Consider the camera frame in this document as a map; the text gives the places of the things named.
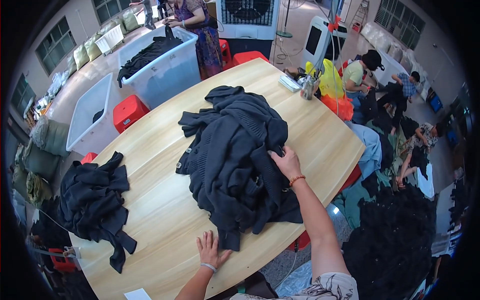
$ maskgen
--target clear plastic bin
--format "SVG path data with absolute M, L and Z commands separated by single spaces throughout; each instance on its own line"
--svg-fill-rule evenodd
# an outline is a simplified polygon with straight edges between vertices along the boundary
M 393 57 L 378 49 L 377 52 L 382 57 L 382 65 L 385 67 L 384 71 L 380 68 L 373 71 L 373 75 L 379 84 L 386 86 L 389 82 L 395 83 L 395 80 L 392 79 L 392 74 L 408 74 L 405 68 Z
M 113 125 L 113 108 L 123 99 L 117 88 L 112 88 L 113 73 L 108 74 L 78 99 L 68 130 L 67 151 L 85 156 L 88 152 L 99 154 L 119 133 Z M 103 114 L 95 123 L 94 115 Z
M 183 41 L 181 45 L 162 54 L 129 79 L 122 79 L 122 85 L 130 85 L 150 109 L 200 82 L 195 51 L 198 36 L 178 27 L 172 31 L 175 37 Z M 119 50 L 119 70 L 138 52 L 153 43 L 155 36 L 165 36 L 164 26 L 122 47 Z
M 111 53 L 113 48 L 120 42 L 123 42 L 123 33 L 121 32 L 120 25 L 117 25 L 95 41 L 95 44 L 100 51 L 102 51 L 103 56 L 105 56 L 107 53 Z

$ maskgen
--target red plastic stool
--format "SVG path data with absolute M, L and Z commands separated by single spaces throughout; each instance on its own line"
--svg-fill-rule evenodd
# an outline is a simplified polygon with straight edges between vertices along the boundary
M 149 111 L 137 95 L 130 95 L 113 109 L 113 125 L 122 133 Z
M 222 61 L 225 62 L 223 66 L 223 70 L 228 70 L 234 67 L 232 62 L 232 55 L 230 54 L 230 47 L 228 46 L 228 42 L 224 39 L 219 39 L 220 41 L 220 51 L 222 51 Z
M 235 66 L 238 66 L 240 64 L 243 64 L 244 62 L 248 62 L 251 60 L 254 60 L 256 58 L 261 58 L 265 60 L 266 62 L 270 63 L 268 59 L 260 52 L 258 51 L 250 51 L 250 52 L 242 52 L 242 53 L 237 53 L 233 56 L 233 64 Z
M 51 248 L 48 252 L 63 254 L 62 249 Z M 75 264 L 71 261 L 71 258 L 65 258 L 60 256 L 50 256 L 53 262 L 53 267 L 62 272 L 73 272 L 76 268 Z
M 342 187 L 338 192 L 343 191 L 347 186 L 356 182 L 357 179 L 360 178 L 360 176 L 361 176 L 360 167 L 359 165 L 356 165 L 352 173 L 350 174 L 350 176 L 347 178 L 347 181 L 342 185 Z M 295 241 L 299 245 L 299 250 L 305 249 L 305 247 L 307 247 L 308 244 L 310 244 L 310 237 L 308 236 L 307 231 L 304 231 L 302 234 L 300 234 L 300 236 Z M 291 243 L 287 249 L 291 251 L 295 251 L 295 242 Z
M 86 164 L 86 163 L 91 163 L 92 160 L 94 160 L 94 158 L 97 157 L 97 156 L 98 156 L 97 153 L 88 152 L 87 155 L 85 155 L 85 157 L 80 161 L 80 163 L 82 165 Z

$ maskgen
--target fan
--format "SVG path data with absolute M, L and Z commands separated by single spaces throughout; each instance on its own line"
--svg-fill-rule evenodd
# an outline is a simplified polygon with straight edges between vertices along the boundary
M 296 9 L 302 6 L 306 0 L 282 0 L 282 5 L 287 8 L 287 15 L 285 16 L 285 25 L 283 26 L 283 30 L 278 30 L 276 34 L 282 37 L 292 37 L 293 35 L 290 32 L 287 32 L 287 20 L 288 20 L 288 12 L 290 9 Z

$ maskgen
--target plaid shirt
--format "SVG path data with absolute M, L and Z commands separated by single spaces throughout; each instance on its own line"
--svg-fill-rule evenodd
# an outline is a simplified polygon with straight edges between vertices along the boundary
M 405 73 L 399 73 L 397 74 L 397 77 L 402 80 L 404 97 L 411 97 L 417 93 L 417 87 L 415 86 L 415 84 L 411 83 L 408 80 L 410 76 Z

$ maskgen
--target black hat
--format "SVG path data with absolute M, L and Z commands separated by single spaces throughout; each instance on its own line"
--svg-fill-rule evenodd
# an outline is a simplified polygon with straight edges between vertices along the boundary
M 370 71 L 375 71 L 378 67 L 382 67 L 382 57 L 376 50 L 368 50 L 367 54 L 361 56 L 361 60 Z

